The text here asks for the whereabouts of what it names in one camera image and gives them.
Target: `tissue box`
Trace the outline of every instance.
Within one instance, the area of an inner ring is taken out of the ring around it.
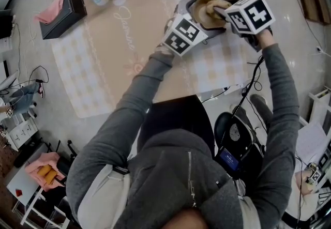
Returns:
[[[63,7],[50,24],[40,22],[43,40],[59,38],[68,28],[87,15],[84,0],[63,0]]]

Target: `power strip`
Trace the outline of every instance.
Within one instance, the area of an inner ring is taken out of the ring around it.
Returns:
[[[224,92],[224,95],[230,94],[230,93],[232,93],[234,91],[237,91],[238,89],[241,89],[243,87],[244,87],[243,84],[230,86],[229,89]]]

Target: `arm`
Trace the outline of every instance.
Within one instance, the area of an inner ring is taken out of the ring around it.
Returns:
[[[103,167],[106,164],[126,165],[146,111],[164,74],[171,69],[173,57],[168,49],[157,48],[143,70],[134,77],[115,111],[75,158],[67,181],[68,201],[75,218],[81,201]]]
[[[261,172],[248,196],[257,208],[261,228],[267,229],[277,225],[291,194],[299,104],[292,75],[278,44],[268,30],[259,34],[258,39],[268,69],[274,109]]]
[[[0,107],[0,113],[6,113],[7,110],[9,109],[10,105],[6,104],[5,106]]]

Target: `table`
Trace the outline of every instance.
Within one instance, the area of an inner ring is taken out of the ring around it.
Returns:
[[[84,0],[87,17],[52,49],[71,104],[80,118],[114,110],[163,37],[164,25],[179,0],[113,0],[97,6]],[[247,80],[250,50],[227,31],[176,57],[154,101],[200,94]]]
[[[5,177],[5,185],[11,194],[17,198],[20,203],[26,206],[35,194],[39,184],[32,179],[25,171],[25,167],[36,161],[43,152],[47,152],[47,146],[42,143],[28,160],[20,167],[13,167]],[[21,196],[16,195],[16,189],[22,191]]]

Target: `white tiled floor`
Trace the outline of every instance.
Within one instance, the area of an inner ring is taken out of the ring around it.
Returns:
[[[48,41],[43,41],[40,30],[36,23],[32,21],[35,11],[41,11],[47,7],[51,0],[13,0],[11,7],[17,15],[17,23],[21,33],[21,77],[20,81],[27,79],[24,59],[26,57],[27,73],[38,65],[47,68],[50,81],[45,85],[46,97],[43,100],[37,99],[38,106],[36,111],[37,127],[46,141],[53,145],[57,140],[66,141],[71,139],[75,146],[82,148],[96,133],[100,125],[104,122],[107,115],[100,115],[86,119],[79,119],[69,102],[65,93],[58,69],[55,64],[54,56]],[[324,84],[324,56],[315,55],[317,42],[309,31],[307,24],[301,14],[299,4],[296,0],[267,0],[269,6],[276,17],[273,24],[275,39],[279,42],[283,54],[290,65],[301,104],[300,112],[303,116],[308,111],[308,92],[318,90]],[[35,46],[30,41],[29,21],[31,22],[32,34],[36,32]],[[324,46],[323,28],[319,24],[310,23],[312,30]],[[15,36],[14,45],[18,47],[18,37]],[[250,62],[256,62],[260,54],[251,53],[247,55]],[[17,69],[19,56],[18,51],[14,50],[4,56],[8,60],[9,70],[13,72]],[[46,79],[45,74],[38,72],[37,75]],[[271,103],[269,82],[265,66],[262,67],[260,82],[263,85],[261,93]],[[204,104],[210,122],[214,125],[217,116],[229,110],[233,103],[240,101],[240,92],[236,91],[219,99],[208,101]],[[258,120],[252,113],[251,107],[246,102],[243,105],[248,111],[248,117],[253,126],[258,126]]]

